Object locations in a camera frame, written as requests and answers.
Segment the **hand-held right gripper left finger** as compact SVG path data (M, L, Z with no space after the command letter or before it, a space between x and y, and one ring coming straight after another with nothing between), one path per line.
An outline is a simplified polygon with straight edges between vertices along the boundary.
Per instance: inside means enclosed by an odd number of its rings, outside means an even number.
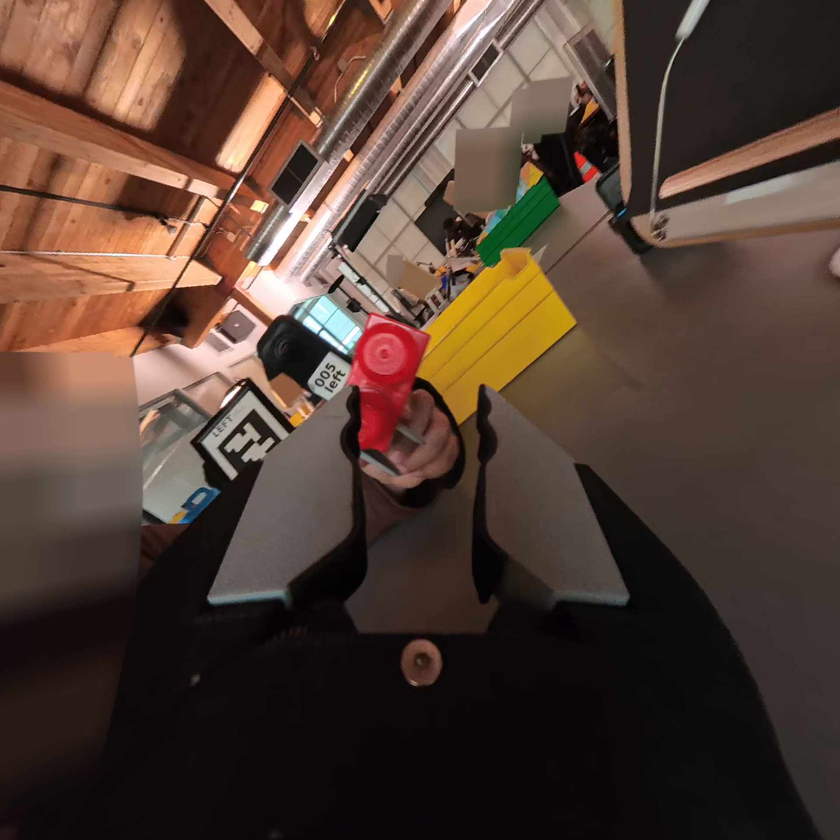
M346 387L262 462L208 592L212 606L344 603L368 569L359 389Z

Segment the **person's left hand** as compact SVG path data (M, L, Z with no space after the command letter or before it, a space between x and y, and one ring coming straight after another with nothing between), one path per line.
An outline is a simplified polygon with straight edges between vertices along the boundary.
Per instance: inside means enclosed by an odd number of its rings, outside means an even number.
M459 456L459 439L430 393L412 392L404 407L402 424L423 441L418 443L401 433L394 435L385 456L397 469L397 476L388 476L372 466L365 468L370 476L397 495L427 480L442 478Z

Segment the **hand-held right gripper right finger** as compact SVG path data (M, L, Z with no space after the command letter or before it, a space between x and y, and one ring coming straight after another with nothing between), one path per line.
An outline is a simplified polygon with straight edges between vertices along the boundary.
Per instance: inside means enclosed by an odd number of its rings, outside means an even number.
M488 385L478 390L476 427L479 601L625 607L627 586L574 459Z

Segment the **silver board stand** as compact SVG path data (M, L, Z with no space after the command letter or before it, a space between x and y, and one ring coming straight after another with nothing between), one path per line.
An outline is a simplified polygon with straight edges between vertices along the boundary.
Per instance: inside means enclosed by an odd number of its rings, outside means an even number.
M645 215L633 217L633 224L645 242L661 248L837 228L838 160L695 201L686 200L686 194L751 175L767 165L786 163L838 138L839 109L834 108L713 157L655 186L650 208Z

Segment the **black hanging monitor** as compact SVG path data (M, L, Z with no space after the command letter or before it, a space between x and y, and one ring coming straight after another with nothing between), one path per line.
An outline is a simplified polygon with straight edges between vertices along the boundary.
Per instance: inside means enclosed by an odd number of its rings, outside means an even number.
M382 193L363 192L353 203L336 228L332 243L337 249L354 252L362 239L382 212L388 202L388 196Z

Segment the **clear plastic storage bin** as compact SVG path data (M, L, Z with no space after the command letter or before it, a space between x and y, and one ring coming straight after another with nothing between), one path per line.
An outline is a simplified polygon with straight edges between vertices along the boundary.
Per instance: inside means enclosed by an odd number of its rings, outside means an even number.
M171 522L185 501L210 487L192 441L233 383L225 374L210 374L140 407L143 525Z

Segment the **silver ventilation duct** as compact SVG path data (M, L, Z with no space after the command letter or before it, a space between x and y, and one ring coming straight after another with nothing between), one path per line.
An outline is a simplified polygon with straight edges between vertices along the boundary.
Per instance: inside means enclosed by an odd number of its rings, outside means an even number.
M248 261L268 266L275 258L448 5L447 1L400 2L392 11L380 40L322 123L311 151L315 166L289 201L280 200L264 216L245 250Z
M480 84L474 70L490 48L499 52L516 38L541 2L466 2L437 40L419 70L397 96L307 230L295 241L276 272L286 283L304 283L326 255L333 230L360 194L394 189L399 164L434 137L449 120L447 108L459 108L461 96Z

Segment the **red toy block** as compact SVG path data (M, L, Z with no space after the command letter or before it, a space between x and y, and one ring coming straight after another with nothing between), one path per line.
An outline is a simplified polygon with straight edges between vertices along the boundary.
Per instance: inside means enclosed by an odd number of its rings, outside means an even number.
M413 391L429 335L373 313L357 342L348 385L360 402L359 446L385 454Z

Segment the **black board with wooden edge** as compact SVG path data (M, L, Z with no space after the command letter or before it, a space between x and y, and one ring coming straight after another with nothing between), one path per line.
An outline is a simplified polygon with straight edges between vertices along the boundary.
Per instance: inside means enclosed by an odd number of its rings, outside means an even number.
M623 34L626 202L648 210L658 100L689 2L616 2ZM839 3L709 2L666 90L659 178L838 108Z

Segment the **black device with blue light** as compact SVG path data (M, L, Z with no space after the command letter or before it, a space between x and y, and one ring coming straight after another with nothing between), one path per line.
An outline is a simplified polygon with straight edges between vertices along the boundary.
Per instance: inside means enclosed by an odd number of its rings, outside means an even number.
M612 165L595 179L595 191L609 211L607 223L610 229L631 251L642 255L653 249L653 246L640 237L628 214L623 200L619 165L619 160L615 159Z

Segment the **yellow plastic bin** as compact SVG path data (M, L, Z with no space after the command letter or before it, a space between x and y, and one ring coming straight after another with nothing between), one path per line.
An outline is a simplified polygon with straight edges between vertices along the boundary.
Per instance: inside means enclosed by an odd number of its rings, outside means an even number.
M576 324L531 249L506 248L425 328L418 376L462 424L481 385L499 392Z

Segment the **ceiling air vent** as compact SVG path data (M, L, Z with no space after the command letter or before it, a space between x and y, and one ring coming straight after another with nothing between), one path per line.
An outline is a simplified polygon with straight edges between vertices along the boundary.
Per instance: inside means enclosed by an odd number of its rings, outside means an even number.
M304 140L295 145L270 183L269 190L284 207L293 205L322 165L322 157Z

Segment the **person's left forearm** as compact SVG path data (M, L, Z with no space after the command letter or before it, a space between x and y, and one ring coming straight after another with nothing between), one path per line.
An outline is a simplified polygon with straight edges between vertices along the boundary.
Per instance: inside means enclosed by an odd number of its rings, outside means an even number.
M393 490L378 479L362 475L366 546L371 548L403 522L414 519L434 500L426 482L410 490Z

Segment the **green plastic bin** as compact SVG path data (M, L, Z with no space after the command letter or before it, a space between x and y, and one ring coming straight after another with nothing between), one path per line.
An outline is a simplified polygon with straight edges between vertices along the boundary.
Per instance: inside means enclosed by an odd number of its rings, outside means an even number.
M543 176L486 231L476 246L480 262L486 268L495 266L503 250L522 246L559 208L559 199Z

